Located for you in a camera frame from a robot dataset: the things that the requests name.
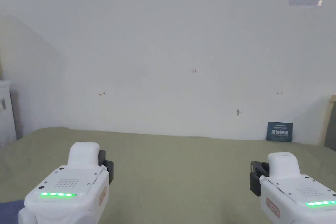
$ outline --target green led light strip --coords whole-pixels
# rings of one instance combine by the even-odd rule
[[[306,204],[309,207],[317,207],[317,206],[330,206],[336,205],[336,201],[319,201],[319,202],[309,202]]]
[[[44,195],[44,196],[68,196],[68,197],[77,196],[77,194],[73,194],[73,193],[41,193],[41,195]]]

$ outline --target orange label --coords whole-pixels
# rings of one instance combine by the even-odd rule
[[[105,187],[104,190],[101,192],[101,195],[99,197],[99,206],[102,204],[105,196],[106,196],[107,188]]]
[[[278,218],[280,218],[280,209],[274,205],[274,203],[270,201],[269,198],[266,198],[266,205],[270,210],[272,210],[272,212],[274,212],[276,216],[278,216]]]

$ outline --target blue sign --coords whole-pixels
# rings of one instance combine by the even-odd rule
[[[292,136],[292,123],[268,123],[266,136],[267,141],[291,142]]]

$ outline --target blue cloth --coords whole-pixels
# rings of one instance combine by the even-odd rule
[[[24,208],[24,200],[0,203],[0,222],[18,224],[17,215]]]

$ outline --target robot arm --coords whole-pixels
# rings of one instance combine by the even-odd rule
[[[114,164],[97,143],[76,142],[68,164],[55,169],[25,198],[19,224],[97,224],[109,198]]]
[[[250,190],[261,197],[274,224],[330,224],[336,220],[336,193],[300,173],[291,153],[271,153],[268,163],[251,162]]]

